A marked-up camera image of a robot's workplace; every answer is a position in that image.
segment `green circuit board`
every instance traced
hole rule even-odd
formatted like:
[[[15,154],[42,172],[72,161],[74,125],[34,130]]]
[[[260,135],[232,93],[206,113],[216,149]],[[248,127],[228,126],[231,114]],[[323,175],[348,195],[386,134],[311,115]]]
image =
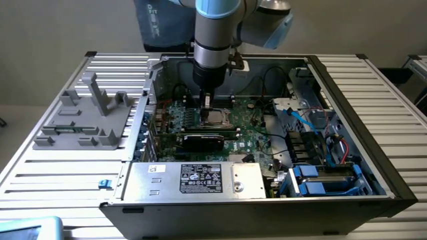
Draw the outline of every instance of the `green circuit board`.
[[[234,140],[224,141],[224,148],[218,152],[192,152],[191,154],[179,154],[180,146],[179,139],[188,135],[182,132],[184,127],[186,113],[194,112],[191,115],[191,121],[194,125],[200,123],[200,112],[196,108],[186,108],[180,103],[171,102],[167,106],[168,112],[168,123],[172,123],[172,127],[168,129],[168,133],[156,135],[156,146],[158,146],[158,160],[159,162],[226,162],[236,161],[247,156],[254,155],[255,162],[259,163],[262,173],[264,176],[275,176],[274,171],[270,171],[270,164],[272,164],[274,157],[267,154],[272,153],[270,147],[264,147],[262,152],[262,146],[268,142],[268,136],[258,133],[258,131],[266,133],[264,127],[256,127],[256,130],[251,126],[251,118],[255,116],[260,119],[262,111],[259,108],[250,109],[248,104],[255,104],[256,100],[248,98],[240,98],[234,108],[228,108],[228,121],[234,127],[240,128],[239,137]]]

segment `robotic arm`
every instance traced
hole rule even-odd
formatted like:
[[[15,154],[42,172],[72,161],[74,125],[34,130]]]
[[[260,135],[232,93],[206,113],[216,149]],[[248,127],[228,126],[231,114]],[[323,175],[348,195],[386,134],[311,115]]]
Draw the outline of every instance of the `robotic arm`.
[[[234,39],[275,49],[292,24],[291,5],[284,0],[170,1],[196,8],[192,80],[200,87],[200,107],[208,115],[215,89],[224,83]]]

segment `warning label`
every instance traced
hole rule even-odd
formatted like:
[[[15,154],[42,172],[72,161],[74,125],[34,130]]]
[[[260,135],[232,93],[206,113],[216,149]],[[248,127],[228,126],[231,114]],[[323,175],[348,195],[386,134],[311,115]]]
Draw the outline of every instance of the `warning label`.
[[[180,165],[179,191],[183,194],[214,194],[223,192],[220,164]]]

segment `sticker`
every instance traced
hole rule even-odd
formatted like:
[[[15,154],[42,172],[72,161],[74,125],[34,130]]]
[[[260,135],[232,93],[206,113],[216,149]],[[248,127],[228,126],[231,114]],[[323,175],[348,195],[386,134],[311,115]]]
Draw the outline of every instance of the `sticker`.
[[[167,165],[150,165],[148,173],[164,173],[167,171]]]
[[[215,194],[223,192],[220,164],[180,165],[179,191],[183,194]]]

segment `metal table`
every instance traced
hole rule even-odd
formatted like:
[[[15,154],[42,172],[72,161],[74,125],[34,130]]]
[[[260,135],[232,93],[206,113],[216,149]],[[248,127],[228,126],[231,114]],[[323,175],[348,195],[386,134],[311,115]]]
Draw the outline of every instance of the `metal table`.
[[[126,91],[130,97],[139,98],[150,74],[150,57],[147,53],[88,54],[64,89],[75,87],[80,96],[88,96],[90,90],[79,76],[86,70],[91,70],[98,74],[99,87],[106,89],[110,95],[116,91]],[[292,239],[426,239],[427,118],[363,56],[318,57],[410,185],[419,203],[394,218],[374,219],[347,236]],[[127,150],[138,102],[128,116],[118,150],[68,150],[60,151],[60,154],[58,151],[32,150],[32,138],[50,121],[51,113],[59,105],[56,97],[0,174],[0,223],[54,215],[62,218],[64,236],[70,239],[123,239],[120,232],[99,211],[99,203],[112,198],[115,191],[120,189],[99,189],[99,181],[120,181],[120,172],[128,167],[122,163],[122,157]]]

